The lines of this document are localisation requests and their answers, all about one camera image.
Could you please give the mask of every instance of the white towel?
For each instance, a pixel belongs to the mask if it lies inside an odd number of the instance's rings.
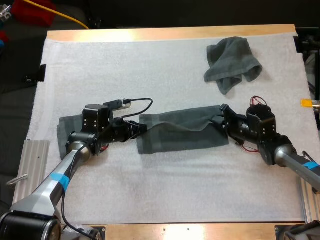
[[[47,40],[44,83],[35,96],[29,139],[50,140],[46,175],[59,164],[59,118],[87,104],[153,98],[147,114],[228,104],[245,114],[250,97],[263,97],[277,131],[301,153],[320,156],[302,56],[294,33],[248,37],[263,66],[259,78],[242,81],[227,96],[206,83],[207,46],[222,38],[76,43]],[[142,110],[132,103],[117,116]],[[230,141],[222,147],[139,155],[136,140],[111,144],[80,167],[67,190],[65,211],[75,224],[303,221],[296,175],[267,166],[258,153]]]

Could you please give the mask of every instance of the folded towel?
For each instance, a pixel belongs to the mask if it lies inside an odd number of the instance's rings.
[[[204,81],[216,81],[223,95],[242,81],[242,75],[251,82],[263,69],[253,56],[246,38],[223,39],[217,45],[208,46],[206,53],[210,69],[204,74]]]

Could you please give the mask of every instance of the wooden table edge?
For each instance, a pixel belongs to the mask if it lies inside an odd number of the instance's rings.
[[[296,32],[294,24],[201,26],[48,31],[47,39],[66,42],[114,43],[214,37],[221,38],[233,36],[259,36],[294,32]]]

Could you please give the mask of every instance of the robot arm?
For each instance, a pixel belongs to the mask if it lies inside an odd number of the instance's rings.
[[[127,108],[126,102],[116,100],[104,105],[87,105],[82,112],[81,132],[70,134],[66,143],[67,156],[28,197],[13,204],[11,212],[0,218],[0,240],[60,240],[70,238],[61,231],[61,216],[57,204],[67,190],[77,169],[93,155],[102,153],[109,143],[125,142],[147,131],[145,124],[113,117],[113,111]],[[92,231],[91,239],[99,239]]]
[[[245,141],[256,144],[264,162],[280,167],[288,167],[320,190],[320,167],[313,161],[297,154],[287,136],[277,133],[276,117],[267,105],[252,105],[246,111],[246,116],[236,114],[223,104],[224,115],[222,128],[237,144]]]

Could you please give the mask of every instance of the metal bracket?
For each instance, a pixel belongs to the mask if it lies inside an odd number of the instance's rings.
[[[18,176],[7,182],[14,186],[13,204],[29,196],[44,180],[48,153],[48,140],[25,140]]]

